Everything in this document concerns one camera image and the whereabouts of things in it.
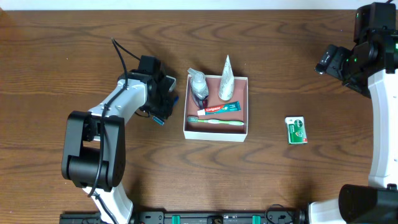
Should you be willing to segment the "clear soap pump bottle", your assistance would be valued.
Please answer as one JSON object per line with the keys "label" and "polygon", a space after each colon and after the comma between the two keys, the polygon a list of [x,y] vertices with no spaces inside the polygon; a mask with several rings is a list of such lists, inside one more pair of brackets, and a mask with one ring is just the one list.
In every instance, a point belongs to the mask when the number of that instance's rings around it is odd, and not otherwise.
{"label": "clear soap pump bottle", "polygon": [[189,68],[187,72],[189,75],[191,75],[190,88],[192,92],[192,98],[199,109],[202,110],[207,107],[209,96],[209,89],[206,83],[205,74],[192,68]]}

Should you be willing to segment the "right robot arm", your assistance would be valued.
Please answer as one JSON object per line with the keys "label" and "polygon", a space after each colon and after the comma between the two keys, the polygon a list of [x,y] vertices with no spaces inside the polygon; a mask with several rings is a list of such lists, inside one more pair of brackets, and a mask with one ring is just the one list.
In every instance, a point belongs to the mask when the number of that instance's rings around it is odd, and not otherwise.
{"label": "right robot arm", "polygon": [[337,199],[308,206],[307,223],[397,223],[396,5],[373,2],[357,9],[354,47],[329,45],[315,67],[373,106],[373,158],[368,185],[342,186]]}

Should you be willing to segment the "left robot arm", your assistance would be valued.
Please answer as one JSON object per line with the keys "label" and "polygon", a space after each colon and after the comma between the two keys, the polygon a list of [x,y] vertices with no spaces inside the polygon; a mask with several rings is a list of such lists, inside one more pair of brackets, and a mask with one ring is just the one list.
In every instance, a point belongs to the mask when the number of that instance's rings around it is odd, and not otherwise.
{"label": "left robot arm", "polygon": [[134,206],[121,182],[126,165],[125,125],[155,96],[169,111],[176,79],[131,72],[87,112],[73,111],[67,119],[62,175],[83,189],[98,207],[97,213],[61,214],[60,223],[134,223]]}

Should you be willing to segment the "blue disposable razor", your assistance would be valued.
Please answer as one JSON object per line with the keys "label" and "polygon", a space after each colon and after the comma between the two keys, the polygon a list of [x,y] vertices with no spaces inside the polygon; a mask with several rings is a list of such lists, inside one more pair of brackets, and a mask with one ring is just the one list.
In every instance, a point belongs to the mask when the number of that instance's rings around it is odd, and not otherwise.
{"label": "blue disposable razor", "polygon": [[[173,106],[172,106],[172,107],[174,107],[174,106],[177,104],[178,100],[179,100],[179,97],[176,96],[176,97],[174,98],[174,103],[173,103]],[[153,119],[156,123],[158,123],[159,125],[161,125],[161,126],[163,126],[164,123],[165,123],[164,119],[159,118],[159,117],[154,116],[154,115],[152,116],[152,119]]]}

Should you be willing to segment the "white cream tube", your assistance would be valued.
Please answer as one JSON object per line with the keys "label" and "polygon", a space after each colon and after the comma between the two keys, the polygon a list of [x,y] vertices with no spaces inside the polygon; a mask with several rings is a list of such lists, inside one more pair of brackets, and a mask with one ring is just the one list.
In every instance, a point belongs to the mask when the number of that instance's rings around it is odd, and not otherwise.
{"label": "white cream tube", "polygon": [[221,76],[218,96],[223,101],[229,101],[233,97],[234,92],[234,75],[231,67],[229,55],[227,55],[224,69]]}

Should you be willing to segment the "green white toothbrush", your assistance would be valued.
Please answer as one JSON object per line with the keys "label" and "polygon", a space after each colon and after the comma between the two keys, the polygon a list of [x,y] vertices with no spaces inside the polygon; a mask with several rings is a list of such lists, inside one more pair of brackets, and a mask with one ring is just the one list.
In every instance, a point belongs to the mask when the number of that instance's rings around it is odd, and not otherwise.
{"label": "green white toothbrush", "polygon": [[242,121],[225,121],[219,119],[199,119],[196,116],[188,117],[189,123],[209,123],[209,124],[227,124],[232,126],[244,126],[244,122]]}

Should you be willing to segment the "Colgate toothpaste tube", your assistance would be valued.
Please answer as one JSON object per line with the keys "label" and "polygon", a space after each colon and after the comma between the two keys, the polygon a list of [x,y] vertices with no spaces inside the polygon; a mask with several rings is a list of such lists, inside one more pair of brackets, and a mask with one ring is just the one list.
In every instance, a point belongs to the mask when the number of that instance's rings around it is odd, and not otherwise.
{"label": "Colgate toothpaste tube", "polygon": [[240,111],[240,110],[241,110],[241,107],[240,107],[239,102],[235,101],[232,103],[227,103],[227,104],[218,105],[218,106],[212,106],[209,108],[204,108],[202,110],[198,110],[197,115],[205,116],[205,115],[212,115],[212,114],[235,112],[235,111]]}

